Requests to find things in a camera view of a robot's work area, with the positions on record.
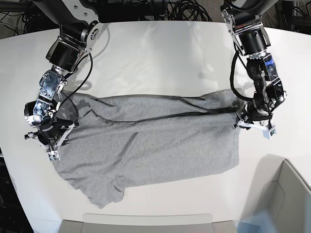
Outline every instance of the gray t-shirt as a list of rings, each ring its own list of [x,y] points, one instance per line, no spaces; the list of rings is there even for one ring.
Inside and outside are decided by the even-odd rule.
[[[100,208],[121,201],[126,187],[219,174],[239,161],[239,105],[231,90],[198,98],[75,94],[58,117],[80,126],[53,165]]]

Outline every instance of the white table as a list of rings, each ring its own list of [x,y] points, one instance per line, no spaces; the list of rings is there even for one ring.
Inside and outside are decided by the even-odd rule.
[[[85,213],[212,214],[214,222],[249,217],[264,185],[276,180],[284,158],[311,154],[311,37],[274,29],[267,32],[272,43],[269,52],[288,92],[287,100],[275,111],[277,135],[273,140],[263,138],[257,130],[241,131],[240,163],[234,169],[219,175],[127,188],[121,202],[103,209],[62,180],[41,147],[24,140],[24,134],[32,129],[24,119],[24,105],[36,100],[40,77],[51,68],[45,55],[58,30],[1,40],[0,146],[32,227],[54,233],[62,219],[83,221]],[[194,97],[230,88],[234,50],[226,25],[221,23],[105,24],[92,54],[93,72],[80,92],[97,97]],[[236,87],[243,86],[251,96],[252,82],[237,63]],[[74,90],[88,71],[89,62],[84,62],[66,89]]]

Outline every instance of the robotic arm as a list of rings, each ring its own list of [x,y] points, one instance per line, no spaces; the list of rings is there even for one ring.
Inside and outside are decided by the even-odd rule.
[[[39,82],[39,95],[36,101],[25,105],[25,119],[36,133],[28,133],[25,139],[33,138],[47,152],[50,160],[60,159],[57,149],[78,124],[56,117],[63,99],[62,89],[67,78],[77,71],[79,63],[90,56],[92,47],[102,30],[102,23],[96,9],[84,0],[33,0],[54,23],[60,25],[60,34],[50,48],[46,58],[52,63]],[[230,84],[234,93],[245,100],[245,105],[237,112],[241,128],[260,128],[270,138],[275,133],[271,125],[272,112],[284,100],[285,92],[276,72],[271,54],[266,49],[270,41],[261,22],[261,14],[277,0],[237,0],[233,4],[225,0],[221,7],[236,48],[232,63]],[[239,55],[247,56],[247,72],[254,81],[254,98],[239,94],[233,85],[234,66]],[[267,126],[255,125],[254,121],[268,120]]]

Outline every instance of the cable bundle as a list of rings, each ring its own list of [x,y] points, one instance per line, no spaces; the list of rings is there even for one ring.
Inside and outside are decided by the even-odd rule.
[[[167,10],[168,20],[212,22],[206,9],[196,0],[180,0],[175,3],[170,2],[170,6],[172,11],[170,12],[169,9]]]

